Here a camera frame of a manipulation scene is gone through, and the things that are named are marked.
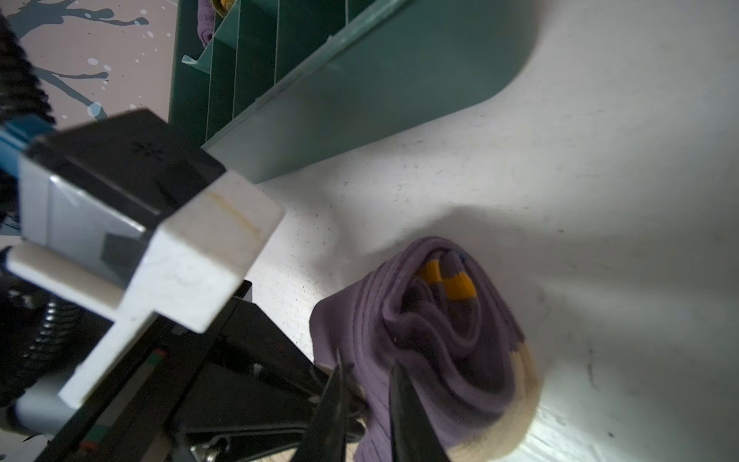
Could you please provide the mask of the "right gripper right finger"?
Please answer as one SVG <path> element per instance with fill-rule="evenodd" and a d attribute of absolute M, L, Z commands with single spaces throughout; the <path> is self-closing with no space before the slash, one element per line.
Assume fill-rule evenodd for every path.
<path fill-rule="evenodd" d="M 450 462 L 400 362 L 392 367 L 389 405 L 394 462 Z"/>

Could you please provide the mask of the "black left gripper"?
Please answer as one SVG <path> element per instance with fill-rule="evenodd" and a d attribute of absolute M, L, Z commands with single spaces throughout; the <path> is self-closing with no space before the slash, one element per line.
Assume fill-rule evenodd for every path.
<path fill-rule="evenodd" d="M 204 333 L 157 317 L 40 454 L 43 461 L 252 461 L 288 454 L 329 376 L 244 282 Z M 361 440 L 350 397 L 348 445 Z"/>

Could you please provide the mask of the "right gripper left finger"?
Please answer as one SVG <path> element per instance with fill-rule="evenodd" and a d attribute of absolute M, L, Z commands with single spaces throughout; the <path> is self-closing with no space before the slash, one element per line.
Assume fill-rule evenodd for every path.
<path fill-rule="evenodd" d="M 292 462 L 346 460 L 346 428 L 350 410 L 348 372 L 344 359 L 337 352 L 338 363 L 321 395 L 310 427 L 296 449 Z"/>

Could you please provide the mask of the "purple striped sock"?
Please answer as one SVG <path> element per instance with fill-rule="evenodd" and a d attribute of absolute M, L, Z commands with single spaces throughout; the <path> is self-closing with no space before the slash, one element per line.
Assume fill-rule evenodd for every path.
<path fill-rule="evenodd" d="M 454 461 L 492 461 L 523 442 L 542 383 L 525 334 L 477 260 L 454 242 L 421 238 L 317 303 L 315 362 L 352 365 L 368 405 L 354 457 L 388 461 L 391 369 L 404 365 Z"/>

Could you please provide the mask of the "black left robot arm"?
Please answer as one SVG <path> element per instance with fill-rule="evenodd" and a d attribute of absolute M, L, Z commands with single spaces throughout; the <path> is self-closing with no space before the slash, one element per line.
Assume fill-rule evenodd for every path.
<path fill-rule="evenodd" d="M 138 110 L 59 131 L 1 25 L 1 169 L 21 237 L 1 254 L 1 407 L 60 366 L 72 413 L 43 461 L 342 461 L 364 428 L 250 300 L 285 211 Z"/>

